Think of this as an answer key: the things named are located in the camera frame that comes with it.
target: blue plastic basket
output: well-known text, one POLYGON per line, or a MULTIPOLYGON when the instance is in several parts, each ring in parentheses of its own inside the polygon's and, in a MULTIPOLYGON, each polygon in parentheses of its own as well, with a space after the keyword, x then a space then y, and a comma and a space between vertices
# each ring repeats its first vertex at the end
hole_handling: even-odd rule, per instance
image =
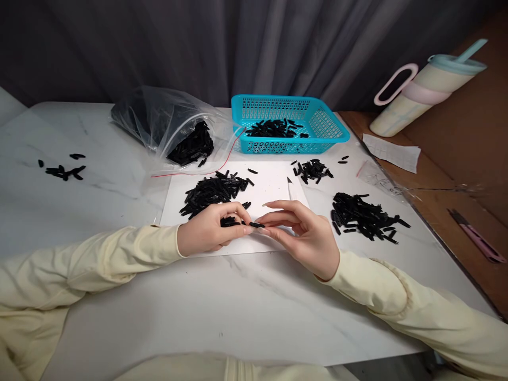
POLYGON ((323 153, 335 143, 349 140, 349 132, 320 99, 239 94, 231 99, 233 120, 244 127, 268 119, 291 119, 303 128, 294 138, 257 138, 243 134, 243 153, 323 153), (300 138, 301 133, 309 134, 300 138))

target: person's left hand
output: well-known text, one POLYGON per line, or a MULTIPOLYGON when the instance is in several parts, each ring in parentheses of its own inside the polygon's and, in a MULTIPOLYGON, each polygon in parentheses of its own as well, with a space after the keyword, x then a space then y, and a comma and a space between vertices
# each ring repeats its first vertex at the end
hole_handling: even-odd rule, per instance
POLYGON ((249 213, 239 202, 212 204, 189 222, 178 228, 178 250, 187 257, 204 251, 217 251, 232 240, 250 234, 254 229, 249 213), (233 216, 237 222, 244 220, 247 225, 221 227, 221 218, 233 216))

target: straw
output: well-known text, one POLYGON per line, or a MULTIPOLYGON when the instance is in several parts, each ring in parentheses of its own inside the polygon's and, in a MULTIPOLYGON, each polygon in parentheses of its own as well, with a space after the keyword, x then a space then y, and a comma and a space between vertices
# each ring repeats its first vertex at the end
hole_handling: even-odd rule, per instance
POLYGON ((471 57, 474 53, 476 53, 483 45, 487 43, 487 39, 479 39, 476 41, 473 45, 471 45, 469 48, 467 48, 464 53, 459 55, 454 61, 463 64, 466 62, 469 57, 471 57))

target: light blue lid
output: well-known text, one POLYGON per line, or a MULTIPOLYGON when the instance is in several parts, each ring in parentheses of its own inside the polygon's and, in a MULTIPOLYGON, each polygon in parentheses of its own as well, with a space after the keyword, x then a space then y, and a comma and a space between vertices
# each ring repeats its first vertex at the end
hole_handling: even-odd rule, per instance
POLYGON ((457 57, 450 55, 435 55, 429 58, 429 62, 438 69, 470 76, 477 75, 487 68, 487 65, 478 61, 466 60, 464 62, 457 62, 456 59, 457 57))

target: small plastic bag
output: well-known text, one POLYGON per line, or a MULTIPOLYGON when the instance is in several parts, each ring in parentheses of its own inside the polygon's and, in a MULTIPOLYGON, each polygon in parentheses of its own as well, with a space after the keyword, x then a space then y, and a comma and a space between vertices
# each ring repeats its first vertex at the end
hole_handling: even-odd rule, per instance
POLYGON ((240 135, 244 130, 230 116, 192 95, 151 86, 141 86, 116 103, 111 117, 153 153, 152 177, 202 175, 219 170, 233 149, 237 132, 240 135), (207 156, 196 156, 197 161, 183 166, 171 161, 170 153, 202 122, 213 141, 213 151, 207 156), (205 164, 199 167, 205 158, 205 164))
POLYGON ((374 185, 387 195, 393 197, 401 204, 408 205, 407 200, 404 197, 404 191, 398 186, 395 186, 390 179, 383 173, 381 168, 372 163, 371 161, 365 161, 357 176, 361 180, 368 184, 374 185))

